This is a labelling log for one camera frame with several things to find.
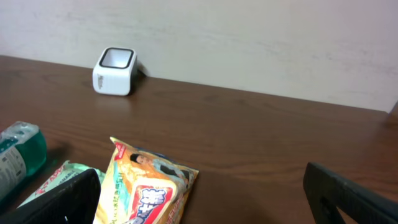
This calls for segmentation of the green flushable wipes pack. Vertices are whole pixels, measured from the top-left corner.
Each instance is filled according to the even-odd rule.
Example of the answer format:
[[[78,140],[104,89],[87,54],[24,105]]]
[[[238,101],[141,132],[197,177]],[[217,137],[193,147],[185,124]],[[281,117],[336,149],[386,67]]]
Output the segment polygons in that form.
[[[91,167],[79,164],[70,163],[70,161],[65,161],[36,191],[34,191],[29,197],[27,197],[19,207],[29,203],[30,201],[40,197],[46,192],[52,190],[53,188],[59,186],[60,184],[70,180],[71,178],[81,174],[82,172],[91,169]]]

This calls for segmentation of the teal mouthwash bottle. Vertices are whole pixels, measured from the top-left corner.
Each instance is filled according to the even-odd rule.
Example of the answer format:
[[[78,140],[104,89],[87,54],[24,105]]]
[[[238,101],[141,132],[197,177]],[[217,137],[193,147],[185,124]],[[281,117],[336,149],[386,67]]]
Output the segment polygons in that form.
[[[1,201],[47,160],[47,143],[35,124],[17,121],[1,132]]]

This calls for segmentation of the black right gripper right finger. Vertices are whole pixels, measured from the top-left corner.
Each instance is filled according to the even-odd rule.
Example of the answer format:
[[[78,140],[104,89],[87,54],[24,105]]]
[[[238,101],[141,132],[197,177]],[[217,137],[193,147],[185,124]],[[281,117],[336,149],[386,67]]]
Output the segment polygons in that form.
[[[397,223],[396,202],[320,164],[307,164],[303,189],[316,223],[344,223],[340,211],[357,223]]]

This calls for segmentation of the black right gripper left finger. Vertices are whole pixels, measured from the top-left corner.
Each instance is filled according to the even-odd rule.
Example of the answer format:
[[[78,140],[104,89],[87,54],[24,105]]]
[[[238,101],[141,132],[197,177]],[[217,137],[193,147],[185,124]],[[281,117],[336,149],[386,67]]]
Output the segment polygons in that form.
[[[1,216],[1,224],[92,223],[100,192],[101,183],[96,171],[88,169]]]

